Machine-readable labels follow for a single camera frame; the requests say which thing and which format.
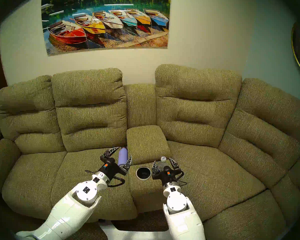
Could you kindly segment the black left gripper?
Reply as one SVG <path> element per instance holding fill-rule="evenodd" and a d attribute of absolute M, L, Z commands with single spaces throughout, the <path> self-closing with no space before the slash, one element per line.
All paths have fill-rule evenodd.
<path fill-rule="evenodd" d="M 103 162 L 103 165 L 99 168 L 99 172 L 102 172 L 104 175 L 108 177 L 109 180 L 112 180 L 116 174 L 126 175 L 130 169 L 132 162 L 132 155 L 130 155 L 123 165 L 120 167 L 114 158 L 111 156 L 119 150 L 120 147 L 113 147 L 104 152 L 103 155 L 100 156 L 100 160 Z"/>

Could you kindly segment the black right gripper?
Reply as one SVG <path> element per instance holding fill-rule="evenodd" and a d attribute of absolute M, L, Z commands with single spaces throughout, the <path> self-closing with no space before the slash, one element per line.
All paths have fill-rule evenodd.
<path fill-rule="evenodd" d="M 170 166 L 164 166 L 163 170 L 159 170 L 156 161 L 152 165 L 152 179 L 160 180 L 162 186 L 167 183 L 178 182 L 184 176 L 184 172 L 180 169 L 178 163 L 172 158 L 169 158 L 169 161 L 173 169 Z"/>

